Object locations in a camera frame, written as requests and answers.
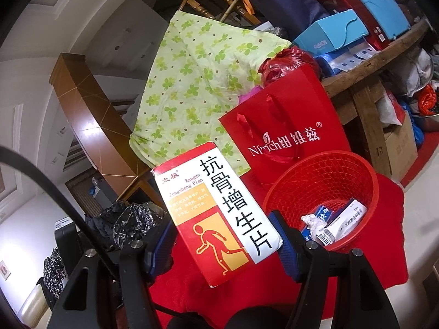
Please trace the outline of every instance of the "dark red box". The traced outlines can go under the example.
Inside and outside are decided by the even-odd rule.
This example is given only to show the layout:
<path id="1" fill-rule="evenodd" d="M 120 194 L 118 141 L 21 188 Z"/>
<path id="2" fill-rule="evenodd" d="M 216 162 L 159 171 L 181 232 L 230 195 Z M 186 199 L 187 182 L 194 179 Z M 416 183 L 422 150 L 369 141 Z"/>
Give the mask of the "dark red box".
<path id="1" fill-rule="evenodd" d="M 377 20 L 372 16 L 367 7 L 360 0 L 317 1 L 320 2 L 330 13 L 338 13 L 348 9 L 353 9 L 369 31 L 369 35 L 365 37 L 366 41 L 378 51 L 383 50 L 389 45 L 390 41 L 382 31 Z"/>

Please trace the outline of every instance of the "metal basin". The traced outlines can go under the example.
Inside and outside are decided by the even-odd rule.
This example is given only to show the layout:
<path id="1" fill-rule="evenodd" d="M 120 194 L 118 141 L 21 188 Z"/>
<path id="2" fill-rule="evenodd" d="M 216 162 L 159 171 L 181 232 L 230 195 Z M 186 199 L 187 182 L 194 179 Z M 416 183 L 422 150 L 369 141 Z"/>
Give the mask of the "metal basin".
<path id="1" fill-rule="evenodd" d="M 424 132 L 439 131 L 439 114 L 431 116 L 413 115 L 414 122 Z"/>

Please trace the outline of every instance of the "metal screw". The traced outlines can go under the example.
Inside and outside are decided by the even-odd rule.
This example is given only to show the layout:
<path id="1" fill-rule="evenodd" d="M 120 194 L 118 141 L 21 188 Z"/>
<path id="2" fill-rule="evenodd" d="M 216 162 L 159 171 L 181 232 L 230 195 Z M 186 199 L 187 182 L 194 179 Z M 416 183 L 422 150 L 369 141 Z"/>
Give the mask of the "metal screw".
<path id="1" fill-rule="evenodd" d="M 352 249 L 352 254 L 357 257 L 363 256 L 363 250 L 361 249 Z"/>
<path id="2" fill-rule="evenodd" d="M 139 247 L 143 246 L 143 241 L 142 240 L 134 240 L 132 243 L 130 243 L 130 246 L 133 249 L 138 249 Z"/>
<path id="3" fill-rule="evenodd" d="M 93 257 L 93 256 L 96 255 L 96 254 L 97 254 L 97 252 L 96 252 L 95 249 L 88 249 L 88 250 L 85 252 L 85 255 L 86 255 L 87 257 Z"/>
<path id="4" fill-rule="evenodd" d="M 318 247 L 318 244 L 315 241 L 307 241 L 305 246 L 310 250 L 315 250 Z"/>

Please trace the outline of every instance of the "black cable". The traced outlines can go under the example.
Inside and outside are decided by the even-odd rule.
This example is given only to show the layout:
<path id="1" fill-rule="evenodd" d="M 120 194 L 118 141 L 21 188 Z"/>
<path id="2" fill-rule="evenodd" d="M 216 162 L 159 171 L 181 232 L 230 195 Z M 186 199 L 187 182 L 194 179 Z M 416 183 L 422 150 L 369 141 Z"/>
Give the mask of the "black cable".
<path id="1" fill-rule="evenodd" d="M 47 193 L 47 195 L 49 195 L 53 199 L 53 201 L 58 204 L 58 206 L 74 221 L 74 223 L 78 225 L 78 228 L 80 228 L 84 235 L 90 240 L 91 244 L 99 255 L 99 258 L 102 260 L 110 274 L 113 276 L 114 279 L 119 280 L 119 272 L 117 266 L 113 263 L 113 261 L 111 261 L 110 257 L 107 255 L 104 248 L 100 245 L 93 232 L 91 232 L 88 225 L 82 219 L 81 215 L 79 215 L 79 213 L 72 206 L 72 204 L 50 181 L 49 178 L 47 178 L 35 165 L 33 165 L 23 156 L 3 146 L 0 146 L 0 163 L 4 163 L 5 165 L 14 168 L 17 171 L 22 172 L 24 175 L 27 175 L 31 180 L 37 183 L 41 187 L 41 189 L 43 189 Z M 179 313 L 156 303 L 154 303 L 154 307 L 160 312 L 172 315 L 174 317 L 180 317 L 182 319 L 189 320 L 208 329 L 211 329 L 211 327 L 208 326 L 206 322 L 194 318 L 189 314 Z"/>

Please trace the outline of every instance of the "red tablecloth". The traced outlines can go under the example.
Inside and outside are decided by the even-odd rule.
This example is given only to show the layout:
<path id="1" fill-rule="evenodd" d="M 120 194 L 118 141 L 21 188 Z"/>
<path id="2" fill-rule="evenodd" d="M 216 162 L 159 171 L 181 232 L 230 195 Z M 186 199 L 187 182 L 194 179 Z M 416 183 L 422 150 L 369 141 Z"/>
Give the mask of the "red tablecloth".
<path id="1" fill-rule="evenodd" d="M 256 201 L 266 194 L 251 172 L 241 177 Z M 380 197 L 372 219 L 353 247 L 363 250 L 384 288 L 408 280 L 402 229 L 404 193 L 398 185 L 378 174 Z M 194 311 L 211 325 L 223 328 L 237 311 L 257 305 L 273 306 L 291 312 L 300 285 L 286 276 L 279 257 L 274 254 L 237 277 L 210 288 L 178 236 L 173 248 L 172 269 L 159 276 L 150 288 L 155 303 L 184 312 Z M 323 318 L 332 317 L 336 280 L 328 287 Z M 165 328 L 170 316 L 159 312 Z"/>

